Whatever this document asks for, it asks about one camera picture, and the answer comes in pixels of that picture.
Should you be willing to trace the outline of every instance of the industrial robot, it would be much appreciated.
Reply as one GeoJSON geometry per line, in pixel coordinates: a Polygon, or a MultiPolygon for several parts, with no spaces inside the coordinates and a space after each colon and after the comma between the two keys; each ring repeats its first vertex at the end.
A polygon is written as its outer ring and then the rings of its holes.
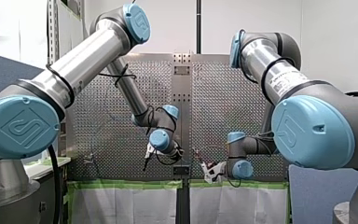
{"type": "MultiPolygon", "coordinates": [[[[135,4],[124,5],[100,15],[87,39],[47,65],[34,79],[18,80],[0,91],[0,223],[39,222],[41,208],[35,195],[40,185],[28,179],[21,159],[48,148],[54,167],[57,161],[51,144],[58,136],[66,109],[104,68],[127,100],[133,123],[154,128],[149,135],[148,155],[159,153],[180,160],[183,151],[173,139],[178,108],[149,106],[121,58],[149,37],[150,25],[144,11],[135,4]]],[[[58,223],[62,204],[57,176],[54,224],[58,223]]]]}
{"type": "MultiPolygon", "coordinates": [[[[199,157],[208,183],[251,178],[248,154],[281,153],[299,167],[358,171],[358,91],[344,93],[302,74],[300,50],[286,34],[240,30],[232,39],[230,66],[259,85],[265,114],[258,135],[228,134],[226,161],[208,164],[199,157]]],[[[358,188],[343,213],[348,222],[337,223],[358,223],[358,188]]]]}

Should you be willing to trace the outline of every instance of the metal bracket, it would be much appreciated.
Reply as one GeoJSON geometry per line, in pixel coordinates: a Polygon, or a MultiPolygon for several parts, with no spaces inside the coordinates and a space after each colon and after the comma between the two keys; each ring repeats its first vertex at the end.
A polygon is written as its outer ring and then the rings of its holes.
{"type": "Polygon", "coordinates": [[[57,0],[48,0],[48,64],[60,58],[57,0]]]}
{"type": "Polygon", "coordinates": [[[173,68],[173,74],[174,75],[190,75],[190,66],[175,66],[173,68]]]}
{"type": "Polygon", "coordinates": [[[180,176],[183,179],[183,176],[190,175],[190,165],[175,165],[173,166],[173,176],[180,176]]]}

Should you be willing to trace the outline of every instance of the perforated metal panel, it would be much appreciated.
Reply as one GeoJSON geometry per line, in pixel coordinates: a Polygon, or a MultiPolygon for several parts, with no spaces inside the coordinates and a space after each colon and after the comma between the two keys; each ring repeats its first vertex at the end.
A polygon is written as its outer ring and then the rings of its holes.
{"type": "MultiPolygon", "coordinates": [[[[154,107],[171,102],[171,58],[126,57],[145,100],[154,107]]],[[[111,77],[95,78],[76,98],[73,123],[76,149],[69,167],[71,179],[172,179],[172,167],[157,160],[143,171],[146,129],[132,124],[130,109],[111,77]]]]}
{"type": "MultiPolygon", "coordinates": [[[[228,66],[228,56],[195,55],[192,80],[191,146],[208,162],[225,161],[228,133],[259,132],[265,104],[261,90],[245,79],[241,70],[228,66]]],[[[254,155],[249,161],[255,168],[255,179],[277,181],[285,177],[287,167],[280,155],[254,155]]],[[[194,163],[192,178],[203,178],[194,163]]]]}
{"type": "MultiPolygon", "coordinates": [[[[186,64],[191,73],[179,76],[173,74],[178,62],[172,55],[140,54],[126,60],[149,104],[174,104],[181,109],[176,140],[182,146],[199,149],[206,161],[227,159],[223,148],[207,146],[225,147],[229,132],[258,133],[264,98],[259,87],[246,81],[240,70],[228,67],[227,55],[191,55],[191,62],[186,64]]],[[[67,129],[67,154],[74,158],[68,169],[71,179],[173,178],[172,167],[157,160],[149,163],[145,173],[142,171],[145,129],[131,123],[130,109],[109,77],[97,77],[76,98],[67,129]]],[[[193,157],[187,161],[192,163],[191,178],[203,178],[193,157]]],[[[279,155],[250,156],[250,161],[257,180],[281,181],[286,176],[286,163],[279,155]]]]}

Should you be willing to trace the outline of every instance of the logo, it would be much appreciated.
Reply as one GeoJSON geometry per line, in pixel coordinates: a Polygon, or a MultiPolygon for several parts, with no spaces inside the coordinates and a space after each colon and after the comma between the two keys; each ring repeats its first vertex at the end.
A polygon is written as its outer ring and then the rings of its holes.
{"type": "Polygon", "coordinates": [[[300,127],[300,125],[298,125],[290,115],[287,115],[286,112],[284,112],[276,134],[286,145],[287,149],[290,150],[290,148],[296,145],[296,133],[303,132],[304,130],[300,127]]]}
{"type": "Polygon", "coordinates": [[[31,108],[24,109],[10,119],[1,132],[14,140],[20,146],[31,147],[47,130],[49,125],[31,108]]]}
{"type": "Polygon", "coordinates": [[[149,25],[147,24],[147,18],[145,14],[142,12],[138,12],[135,16],[135,23],[138,27],[142,28],[143,30],[149,29],[149,25]]]}

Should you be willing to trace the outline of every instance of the light blue joint cap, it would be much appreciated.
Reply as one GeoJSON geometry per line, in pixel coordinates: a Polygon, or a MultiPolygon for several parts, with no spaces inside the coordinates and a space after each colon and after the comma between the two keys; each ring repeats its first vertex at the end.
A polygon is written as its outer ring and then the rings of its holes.
{"type": "Polygon", "coordinates": [[[298,166],[332,170],[353,156],[350,124],[321,99],[300,95],[283,100],[272,114],[271,126],[277,149],[298,166]]]}
{"type": "Polygon", "coordinates": [[[150,37],[150,24],[145,12],[136,4],[123,6],[124,21],[133,39],[143,44],[150,37]]]}
{"type": "Polygon", "coordinates": [[[249,161],[237,161],[232,167],[232,175],[235,179],[249,179],[253,175],[253,165],[249,161]]]}
{"type": "Polygon", "coordinates": [[[230,143],[233,143],[233,142],[236,142],[238,140],[241,140],[243,139],[244,137],[246,137],[246,134],[244,132],[233,132],[233,133],[229,133],[227,135],[227,142],[230,144],[230,143]]]}
{"type": "Polygon", "coordinates": [[[133,115],[133,114],[131,115],[131,121],[132,121],[133,125],[135,125],[135,126],[138,126],[138,127],[139,127],[138,122],[136,122],[135,115],[133,115]]]}
{"type": "Polygon", "coordinates": [[[241,47],[241,40],[244,35],[244,32],[237,32],[231,41],[231,51],[229,54],[229,64],[232,68],[239,68],[240,65],[240,47],[241,47]]]}
{"type": "Polygon", "coordinates": [[[176,119],[179,117],[179,109],[174,105],[164,105],[164,108],[170,115],[174,116],[176,119]]]}
{"type": "Polygon", "coordinates": [[[60,122],[45,101],[32,96],[0,99],[0,159],[24,159],[47,149],[60,122]]]}
{"type": "Polygon", "coordinates": [[[168,134],[161,129],[157,129],[150,134],[149,142],[153,148],[163,152],[170,145],[170,137],[168,134]]]}

